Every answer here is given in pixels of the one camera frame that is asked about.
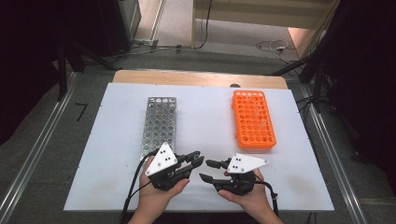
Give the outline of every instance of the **aluminum rail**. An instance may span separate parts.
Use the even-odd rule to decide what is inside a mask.
[[[9,219],[11,218],[12,212],[14,211],[15,206],[18,203],[18,200],[23,194],[30,177],[35,170],[38,162],[40,161],[41,155],[43,154],[44,150],[46,149],[47,143],[52,136],[53,131],[55,130],[59,119],[64,112],[64,109],[69,102],[70,96],[72,95],[76,83],[80,73],[73,72],[68,79],[67,86],[69,90],[65,94],[64,98],[61,102],[58,102],[55,107],[53,108],[49,119],[47,120],[43,130],[41,131],[40,135],[38,136],[37,140],[35,141],[35,145],[33,146],[32,150],[30,151],[28,157],[26,158],[23,166],[21,167],[20,171],[18,172],[17,176],[13,180],[12,184],[8,187],[6,196],[1,203],[0,206],[0,223],[6,224],[8,223]]]
[[[312,95],[309,87],[307,87],[306,85],[302,85],[302,92],[304,97]],[[317,113],[313,106],[310,106],[310,114],[318,130],[320,140],[323,144],[330,165],[332,166],[332,171],[334,172],[335,179],[337,180],[338,186],[341,190],[341,193],[343,194],[344,200],[346,202],[346,207],[349,210],[349,214],[352,217],[353,223],[367,223],[366,217],[361,209],[358,197],[356,196],[355,191],[353,190],[353,187],[349,182],[343,164],[338,158],[337,152],[332,143],[332,139],[329,136],[321,114]]]

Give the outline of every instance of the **gripper jaw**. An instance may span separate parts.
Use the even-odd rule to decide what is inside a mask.
[[[226,169],[231,179],[214,179],[204,174],[200,174],[200,177],[204,182],[212,184],[216,191],[225,189],[237,195],[245,195],[254,188],[256,175],[253,170],[267,163],[268,160],[235,154],[227,161],[206,161],[209,167]]]
[[[204,157],[200,154],[200,151],[194,151],[188,155],[179,156],[173,153],[166,143],[163,143],[148,167],[146,175],[154,188],[168,191],[179,180],[190,178],[191,171],[202,165]],[[190,164],[179,168],[184,161]]]

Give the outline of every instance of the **hand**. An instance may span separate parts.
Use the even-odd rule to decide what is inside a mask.
[[[153,157],[149,157],[146,161],[145,168],[139,178],[139,187],[142,187],[149,182],[149,178],[146,176],[146,171],[152,160]],[[139,190],[139,203],[134,211],[134,216],[129,221],[129,224],[149,224],[154,222],[154,220],[163,213],[163,210],[165,210],[169,201],[183,191],[189,181],[189,179],[182,179],[168,191],[155,189],[152,184],[148,184]]]
[[[254,174],[262,181],[264,180],[259,169],[254,170]],[[251,217],[261,224],[282,223],[282,221],[275,215],[271,205],[268,203],[264,185],[254,185],[253,191],[244,196],[233,194],[225,189],[219,190],[218,194],[230,202],[238,203]]]

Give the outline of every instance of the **white board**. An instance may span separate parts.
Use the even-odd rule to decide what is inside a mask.
[[[241,150],[234,138],[231,107],[234,88],[110,83],[82,155],[65,211],[120,211],[140,159],[149,97],[177,98],[176,152],[201,151],[206,160],[225,161]],[[260,154],[265,181],[278,194],[279,210],[331,211],[332,201],[318,168],[291,91],[264,91],[276,145]],[[200,173],[226,178],[222,169],[204,163],[192,171],[190,183],[167,211],[241,211],[222,199]],[[137,206],[137,194],[129,209]]]

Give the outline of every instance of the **finger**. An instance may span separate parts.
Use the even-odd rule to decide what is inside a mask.
[[[186,188],[187,184],[189,184],[190,180],[187,178],[179,180],[170,190],[172,191],[173,195],[178,195]]]
[[[221,190],[219,190],[218,195],[221,196],[222,198],[226,199],[229,202],[232,202],[232,203],[239,202],[239,196],[231,193],[228,190],[221,189]]]
[[[145,168],[144,168],[145,172],[147,171],[147,169],[149,168],[149,165],[152,163],[153,160],[154,160],[153,156],[152,157],[148,157],[148,160],[145,163]]]
[[[260,169],[254,169],[254,174],[256,175],[256,176],[258,176],[259,177],[259,179],[261,180],[261,181],[264,181],[264,177],[262,176],[262,172],[260,172]]]

